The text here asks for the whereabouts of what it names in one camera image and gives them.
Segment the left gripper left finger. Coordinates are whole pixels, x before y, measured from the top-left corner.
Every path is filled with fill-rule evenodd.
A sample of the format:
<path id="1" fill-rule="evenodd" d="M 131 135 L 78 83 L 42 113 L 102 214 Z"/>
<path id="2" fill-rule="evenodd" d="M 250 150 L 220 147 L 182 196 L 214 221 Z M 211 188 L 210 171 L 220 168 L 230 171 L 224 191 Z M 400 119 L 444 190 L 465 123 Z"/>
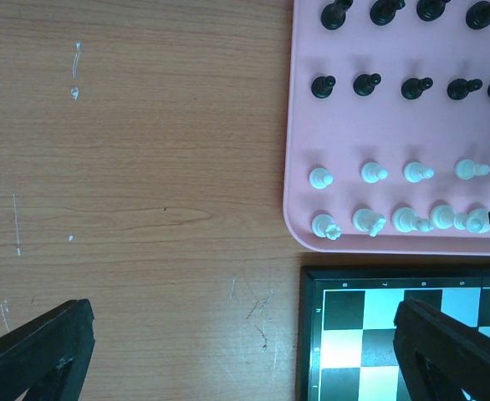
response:
<path id="1" fill-rule="evenodd" d="M 87 299 L 69 300 L 0 337 L 0 400 L 77 400 L 94 350 Z"/>

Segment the white king piece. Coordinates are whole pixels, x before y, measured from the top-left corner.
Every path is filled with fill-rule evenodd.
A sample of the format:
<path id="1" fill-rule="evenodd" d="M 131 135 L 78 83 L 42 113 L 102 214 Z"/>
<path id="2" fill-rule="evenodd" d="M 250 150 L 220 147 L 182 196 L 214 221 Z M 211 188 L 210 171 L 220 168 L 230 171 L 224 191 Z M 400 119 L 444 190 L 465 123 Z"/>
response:
<path id="1" fill-rule="evenodd" d="M 468 214 L 466 228 L 469 232 L 483 234 L 490 231 L 489 210 L 479 208 Z"/>

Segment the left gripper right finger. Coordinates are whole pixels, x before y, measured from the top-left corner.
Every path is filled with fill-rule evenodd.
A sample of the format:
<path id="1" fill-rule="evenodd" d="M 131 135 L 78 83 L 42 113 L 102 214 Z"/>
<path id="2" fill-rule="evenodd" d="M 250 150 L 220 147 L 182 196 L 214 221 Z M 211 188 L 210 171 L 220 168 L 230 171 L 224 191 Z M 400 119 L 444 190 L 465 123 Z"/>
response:
<path id="1" fill-rule="evenodd" d="M 394 352 L 413 400 L 490 400 L 490 338 L 420 300 L 399 304 Z"/>

